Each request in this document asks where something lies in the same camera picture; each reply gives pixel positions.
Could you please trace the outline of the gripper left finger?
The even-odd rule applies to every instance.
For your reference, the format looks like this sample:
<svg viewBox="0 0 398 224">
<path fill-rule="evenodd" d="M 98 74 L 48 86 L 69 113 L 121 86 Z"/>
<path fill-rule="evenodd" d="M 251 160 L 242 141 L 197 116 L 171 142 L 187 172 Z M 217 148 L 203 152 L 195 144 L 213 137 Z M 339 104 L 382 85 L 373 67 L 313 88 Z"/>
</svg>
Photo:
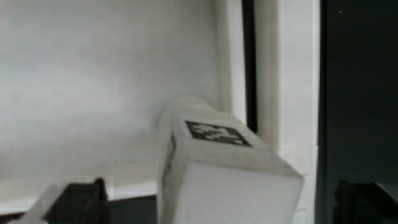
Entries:
<svg viewBox="0 0 398 224">
<path fill-rule="evenodd" d="M 105 180 L 52 185 L 16 224 L 110 224 Z"/>
</svg>

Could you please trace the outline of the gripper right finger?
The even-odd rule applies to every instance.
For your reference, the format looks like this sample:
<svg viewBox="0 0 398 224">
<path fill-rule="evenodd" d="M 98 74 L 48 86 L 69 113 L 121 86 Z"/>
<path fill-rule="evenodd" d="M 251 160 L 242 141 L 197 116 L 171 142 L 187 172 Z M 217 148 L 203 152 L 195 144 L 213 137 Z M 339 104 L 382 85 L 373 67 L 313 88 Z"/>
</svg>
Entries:
<svg viewBox="0 0 398 224">
<path fill-rule="evenodd" d="M 332 224 L 398 224 L 398 185 L 339 181 Z"/>
</svg>

